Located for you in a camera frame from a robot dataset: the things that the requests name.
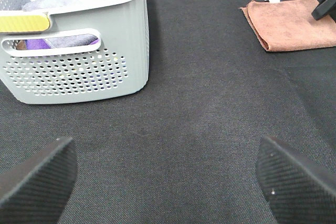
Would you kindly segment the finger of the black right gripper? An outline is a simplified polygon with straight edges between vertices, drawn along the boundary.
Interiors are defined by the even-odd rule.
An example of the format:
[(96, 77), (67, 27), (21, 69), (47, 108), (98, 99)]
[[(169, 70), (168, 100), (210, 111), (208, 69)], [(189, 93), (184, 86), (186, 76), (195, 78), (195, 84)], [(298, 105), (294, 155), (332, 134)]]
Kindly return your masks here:
[(326, 16), (335, 20), (335, 0), (321, 0), (311, 15), (315, 20), (321, 20)]

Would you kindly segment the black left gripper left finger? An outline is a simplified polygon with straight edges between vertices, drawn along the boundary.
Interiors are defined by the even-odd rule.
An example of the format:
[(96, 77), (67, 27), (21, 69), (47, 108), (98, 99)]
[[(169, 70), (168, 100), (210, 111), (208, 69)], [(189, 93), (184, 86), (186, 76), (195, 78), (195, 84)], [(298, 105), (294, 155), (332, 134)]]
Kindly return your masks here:
[(1, 223), (57, 223), (77, 171), (75, 142), (60, 137), (1, 174)]

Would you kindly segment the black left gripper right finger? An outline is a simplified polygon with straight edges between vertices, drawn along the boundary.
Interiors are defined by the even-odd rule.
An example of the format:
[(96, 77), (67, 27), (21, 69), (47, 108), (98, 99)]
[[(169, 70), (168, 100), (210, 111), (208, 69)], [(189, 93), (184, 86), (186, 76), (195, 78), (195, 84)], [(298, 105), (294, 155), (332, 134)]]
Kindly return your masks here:
[(256, 175), (278, 223), (335, 223), (335, 173), (290, 145), (262, 137)]

